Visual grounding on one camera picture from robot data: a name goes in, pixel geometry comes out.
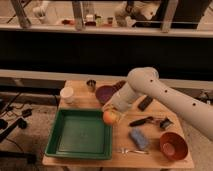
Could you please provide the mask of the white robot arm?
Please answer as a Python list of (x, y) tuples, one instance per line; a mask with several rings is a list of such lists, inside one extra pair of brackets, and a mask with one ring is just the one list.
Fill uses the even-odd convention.
[(113, 94), (103, 110), (125, 112), (142, 94), (156, 99), (213, 141), (213, 106), (168, 87), (152, 67), (132, 69), (125, 85)]

